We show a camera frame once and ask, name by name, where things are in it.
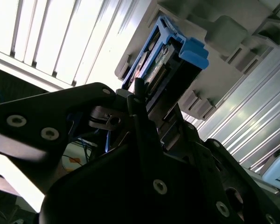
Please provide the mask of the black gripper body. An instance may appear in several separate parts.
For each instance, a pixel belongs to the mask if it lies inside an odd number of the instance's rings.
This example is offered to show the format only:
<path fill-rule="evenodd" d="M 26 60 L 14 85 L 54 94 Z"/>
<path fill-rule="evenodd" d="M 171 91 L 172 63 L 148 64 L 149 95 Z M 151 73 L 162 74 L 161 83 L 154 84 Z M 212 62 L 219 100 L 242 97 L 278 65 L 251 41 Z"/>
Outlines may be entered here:
<path fill-rule="evenodd" d="M 57 181 L 46 195 L 41 224 L 222 224 L 221 192 L 210 191 L 195 162 L 211 158 L 200 143 L 161 153 L 123 145 Z"/>

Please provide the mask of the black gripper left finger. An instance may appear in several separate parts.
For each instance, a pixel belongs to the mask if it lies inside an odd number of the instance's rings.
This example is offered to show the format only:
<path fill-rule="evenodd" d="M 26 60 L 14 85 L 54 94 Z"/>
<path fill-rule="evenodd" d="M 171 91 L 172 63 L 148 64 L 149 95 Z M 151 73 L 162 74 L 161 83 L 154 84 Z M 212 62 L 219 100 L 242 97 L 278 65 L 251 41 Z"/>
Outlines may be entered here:
<path fill-rule="evenodd" d="M 134 93 L 93 83 L 0 104 L 0 175 L 24 198 L 170 197 L 146 91 L 139 78 Z M 132 152 L 128 167 L 108 154 L 54 178 L 67 145 L 95 130 L 113 132 L 111 145 Z"/>

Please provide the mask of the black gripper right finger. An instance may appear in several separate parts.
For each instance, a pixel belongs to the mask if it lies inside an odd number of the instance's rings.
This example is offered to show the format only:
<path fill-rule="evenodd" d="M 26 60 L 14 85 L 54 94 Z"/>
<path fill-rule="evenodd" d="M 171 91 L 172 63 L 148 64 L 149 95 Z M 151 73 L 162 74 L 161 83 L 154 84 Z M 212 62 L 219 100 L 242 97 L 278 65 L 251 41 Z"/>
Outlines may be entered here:
<path fill-rule="evenodd" d="M 280 209 L 223 145 L 215 139 L 202 141 L 178 105 L 174 112 L 182 152 L 195 168 L 203 216 L 214 224 L 280 224 Z"/>

